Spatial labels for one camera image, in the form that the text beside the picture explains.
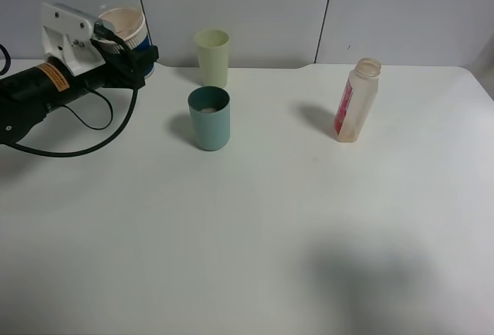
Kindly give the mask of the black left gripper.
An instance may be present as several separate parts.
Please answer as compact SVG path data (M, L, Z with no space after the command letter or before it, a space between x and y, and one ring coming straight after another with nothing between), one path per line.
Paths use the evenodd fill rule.
M133 91L145 80L159 57L154 45L137 50L113 45L114 50L99 40L75 40L71 58L71 94L88 94L99 88L124 88Z

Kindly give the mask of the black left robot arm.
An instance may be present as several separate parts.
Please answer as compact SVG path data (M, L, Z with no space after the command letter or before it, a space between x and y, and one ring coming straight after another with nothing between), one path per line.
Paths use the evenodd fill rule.
M159 57L156 46L110 54L104 63L74 76L56 57L1 79L1 143L15 144L48 113L103 88L140 89Z

